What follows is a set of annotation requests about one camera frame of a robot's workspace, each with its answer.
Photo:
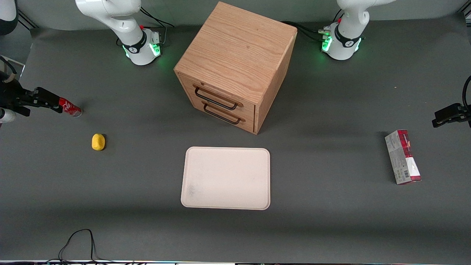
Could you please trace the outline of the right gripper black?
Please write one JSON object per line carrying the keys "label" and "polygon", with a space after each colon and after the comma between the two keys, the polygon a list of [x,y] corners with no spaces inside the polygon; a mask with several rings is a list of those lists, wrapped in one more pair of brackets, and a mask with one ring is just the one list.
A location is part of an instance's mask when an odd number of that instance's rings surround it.
{"label": "right gripper black", "polygon": [[[30,116],[31,110],[23,106],[33,107],[33,91],[22,87],[18,80],[0,81],[0,107],[14,110],[22,116]],[[57,113],[63,112],[60,97],[47,89],[37,87],[34,90],[34,104],[49,108]]]}

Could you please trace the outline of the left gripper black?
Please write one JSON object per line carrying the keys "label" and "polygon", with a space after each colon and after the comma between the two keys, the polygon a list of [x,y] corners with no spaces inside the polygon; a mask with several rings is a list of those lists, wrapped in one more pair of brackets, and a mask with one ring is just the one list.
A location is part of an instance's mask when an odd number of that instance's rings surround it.
{"label": "left gripper black", "polygon": [[462,123],[467,122],[471,127],[471,107],[464,103],[464,106],[460,103],[451,104],[441,110],[434,113],[435,119],[432,120],[434,128],[438,128],[444,124],[449,123]]}

